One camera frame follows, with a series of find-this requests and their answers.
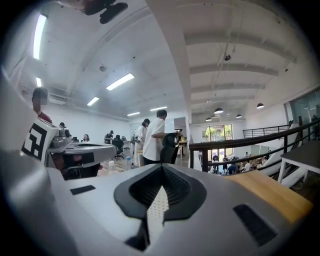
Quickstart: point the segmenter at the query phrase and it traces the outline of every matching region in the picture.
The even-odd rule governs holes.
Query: wooden panel
[[[291,223],[306,216],[313,207],[310,201],[258,170],[226,176],[226,178],[239,183],[268,202]]]

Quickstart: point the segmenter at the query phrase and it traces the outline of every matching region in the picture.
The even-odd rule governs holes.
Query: white ceiling
[[[41,77],[45,87],[66,101],[86,107],[96,96],[100,100],[91,108],[120,117],[149,115],[149,109],[161,106],[181,110],[190,94],[192,115],[211,116],[221,107],[221,115],[231,114],[231,120],[244,114],[248,102],[288,65],[305,60],[292,25],[259,0],[146,0],[149,6],[144,0],[122,2],[128,9],[105,25],[97,15],[46,4],[40,63],[29,60],[23,84],[35,86],[34,77]],[[166,5],[174,8],[172,14]],[[164,25],[166,19],[176,22],[175,31]],[[177,29],[184,42],[174,45]],[[183,52],[176,54],[179,48],[185,48],[187,63],[182,63]],[[225,54],[229,61],[223,60]],[[188,67],[185,80],[183,64]],[[102,65],[105,72],[99,70]],[[128,73],[135,78],[106,90]]]

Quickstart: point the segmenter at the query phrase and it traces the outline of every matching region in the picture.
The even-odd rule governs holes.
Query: woman
[[[134,142],[134,165],[135,166],[138,166],[138,163],[139,163],[137,150],[142,150],[144,148],[147,128],[149,124],[150,124],[150,120],[148,118],[144,119],[141,126],[138,129],[136,129],[134,133],[134,138],[136,138]]]
[[[83,135],[83,140],[81,140],[81,142],[89,142],[89,141],[90,141],[89,135],[88,134]]]

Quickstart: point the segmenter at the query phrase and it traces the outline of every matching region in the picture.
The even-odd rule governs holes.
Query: chair
[[[118,158],[125,159],[123,152],[124,152],[124,142],[120,138],[115,138],[112,141],[112,145],[116,146],[116,155],[114,158],[118,161]]]
[[[167,134],[162,140],[163,149],[160,152],[160,163],[174,164],[176,162],[179,140],[176,133]]]

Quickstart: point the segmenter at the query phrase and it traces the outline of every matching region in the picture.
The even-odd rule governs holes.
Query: white table
[[[281,183],[286,163],[306,169],[303,182],[306,181],[308,171],[320,174],[320,141],[312,140],[308,143],[281,155],[282,162],[278,182]]]

